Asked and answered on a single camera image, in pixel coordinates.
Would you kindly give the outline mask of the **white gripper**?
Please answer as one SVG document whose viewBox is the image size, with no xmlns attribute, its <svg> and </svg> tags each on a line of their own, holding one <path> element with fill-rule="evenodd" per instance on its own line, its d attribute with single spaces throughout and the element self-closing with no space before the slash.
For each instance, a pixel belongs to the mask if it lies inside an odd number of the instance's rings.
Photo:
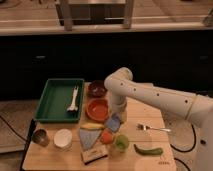
<svg viewBox="0 0 213 171">
<path fill-rule="evenodd" d="M 124 96 L 110 94 L 109 95 L 109 107 L 113 113 L 120 113 L 121 123 L 127 121 L 127 100 Z"/>
</svg>

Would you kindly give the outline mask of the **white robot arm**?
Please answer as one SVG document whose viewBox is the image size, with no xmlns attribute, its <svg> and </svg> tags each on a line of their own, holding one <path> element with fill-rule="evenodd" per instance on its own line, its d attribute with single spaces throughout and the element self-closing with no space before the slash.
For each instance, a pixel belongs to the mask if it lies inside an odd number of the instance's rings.
<svg viewBox="0 0 213 171">
<path fill-rule="evenodd" d="M 122 113 L 126 98 L 133 98 L 159 110 L 178 115 L 201 129 L 193 171 L 213 171 L 213 98 L 140 84 L 132 81 L 133 74 L 122 67 L 104 81 L 109 92 L 109 107 L 113 113 Z"/>
</svg>

